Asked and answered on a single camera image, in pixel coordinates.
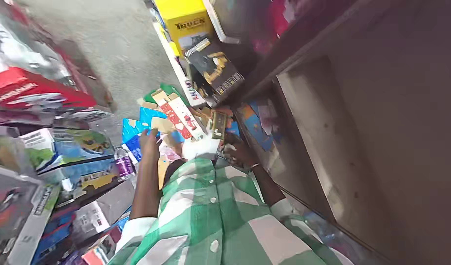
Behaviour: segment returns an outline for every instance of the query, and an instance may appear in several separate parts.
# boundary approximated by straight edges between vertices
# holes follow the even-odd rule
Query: toy car picture
[[[0,264],[5,264],[16,238],[33,210],[37,185],[0,175]]]

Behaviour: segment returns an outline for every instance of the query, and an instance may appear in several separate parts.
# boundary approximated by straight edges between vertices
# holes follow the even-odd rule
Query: gray floor
[[[117,105],[112,124],[100,123],[113,144],[123,118],[139,117],[136,99],[161,82],[180,87],[142,0],[18,0],[55,41],[73,40]]]

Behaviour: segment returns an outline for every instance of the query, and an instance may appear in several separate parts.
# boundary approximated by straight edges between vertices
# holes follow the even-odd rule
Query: shirt sleeve
[[[288,199],[282,199],[270,207],[275,216],[295,236],[306,243],[327,265],[352,265],[353,263],[340,252],[325,245],[320,237],[312,230],[299,215]]]
[[[157,220],[155,217],[141,217],[128,220],[122,230],[121,239],[116,244],[116,253],[128,242],[133,240],[142,241],[155,220]]]

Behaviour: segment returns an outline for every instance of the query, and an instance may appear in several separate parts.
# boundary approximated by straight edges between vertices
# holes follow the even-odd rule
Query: paper
[[[158,118],[158,117],[152,118],[152,124],[150,127],[157,128],[158,131],[161,133],[174,131],[176,129],[170,120],[162,119],[162,118]]]
[[[170,98],[167,96],[167,94],[161,88],[159,88],[157,91],[152,93],[152,98],[155,100],[155,102],[159,106],[163,105],[163,102],[161,101],[162,99],[165,100],[166,102],[170,101]]]

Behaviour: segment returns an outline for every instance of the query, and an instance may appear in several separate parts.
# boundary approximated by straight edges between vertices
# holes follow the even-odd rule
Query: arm
[[[147,131],[140,137],[142,160],[139,163],[137,186],[132,202],[130,220],[140,217],[157,217],[160,204],[161,191],[158,189],[158,159],[160,153],[156,135],[157,129],[152,129],[150,135]]]
[[[235,142],[233,146],[236,150],[229,150],[228,153],[234,158],[236,158],[246,166],[253,166],[258,164],[258,160],[243,142]],[[252,171],[257,178],[257,182],[260,186],[264,202],[268,206],[272,206],[278,201],[286,198],[281,192],[281,189],[278,187],[278,185],[276,185],[274,180],[261,165],[254,166],[252,168]]]
[[[278,201],[286,198],[278,185],[276,185],[274,180],[261,165],[253,167],[252,171],[257,178],[258,186],[260,186],[260,190],[262,191],[264,202],[268,206],[272,206]]]

